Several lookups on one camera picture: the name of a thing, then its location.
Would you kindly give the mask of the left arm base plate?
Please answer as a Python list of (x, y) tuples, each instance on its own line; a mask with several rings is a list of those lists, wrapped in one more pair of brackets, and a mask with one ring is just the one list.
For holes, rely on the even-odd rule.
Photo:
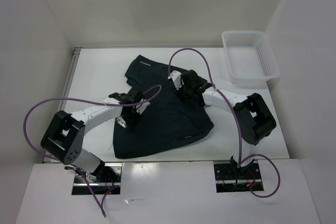
[[(121, 191), (122, 163), (106, 163), (103, 175), (99, 178), (86, 173), (86, 180), (96, 195), (119, 195)], [(91, 192), (85, 180), (76, 172), (74, 176), (72, 195), (90, 195)]]

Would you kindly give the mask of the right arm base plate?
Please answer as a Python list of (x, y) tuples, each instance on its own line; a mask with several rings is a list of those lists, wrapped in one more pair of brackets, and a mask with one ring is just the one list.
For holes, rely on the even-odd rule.
[(244, 171), (237, 175), (230, 161), (214, 162), (214, 175), (217, 193), (233, 193), (250, 191), (264, 191), (259, 164), (253, 161)]

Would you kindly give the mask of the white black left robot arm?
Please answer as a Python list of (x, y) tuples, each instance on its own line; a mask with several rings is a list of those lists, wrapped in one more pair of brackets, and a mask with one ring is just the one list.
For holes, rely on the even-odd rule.
[(41, 147), (64, 165), (82, 169), (93, 182), (101, 181), (110, 171), (103, 160), (83, 149), (85, 135), (112, 119), (123, 129), (130, 130), (149, 105), (140, 91), (131, 89), (128, 93), (108, 95), (101, 105), (72, 113), (61, 110), (54, 115)]

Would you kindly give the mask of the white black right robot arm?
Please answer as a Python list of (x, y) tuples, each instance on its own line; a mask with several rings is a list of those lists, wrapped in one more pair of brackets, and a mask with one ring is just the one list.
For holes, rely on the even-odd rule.
[(183, 103), (214, 106), (234, 116), (238, 124), (238, 151), (230, 158), (230, 172), (236, 179), (247, 175), (254, 161), (255, 147), (277, 126), (262, 96), (217, 89), (203, 81), (194, 70), (185, 73), (174, 70), (169, 78), (175, 86), (175, 94)]

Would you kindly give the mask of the dark navy shorts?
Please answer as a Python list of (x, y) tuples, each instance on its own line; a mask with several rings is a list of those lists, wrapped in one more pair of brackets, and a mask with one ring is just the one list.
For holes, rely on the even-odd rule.
[(118, 159), (149, 156), (193, 144), (213, 129), (205, 108), (198, 104), (184, 104), (174, 94), (175, 86), (168, 80), (167, 71), (181, 73), (185, 69), (159, 63), (142, 55), (137, 56), (125, 72), (127, 84), (140, 90), (146, 98), (162, 90), (145, 109), (141, 119), (131, 130), (115, 123), (113, 150)]

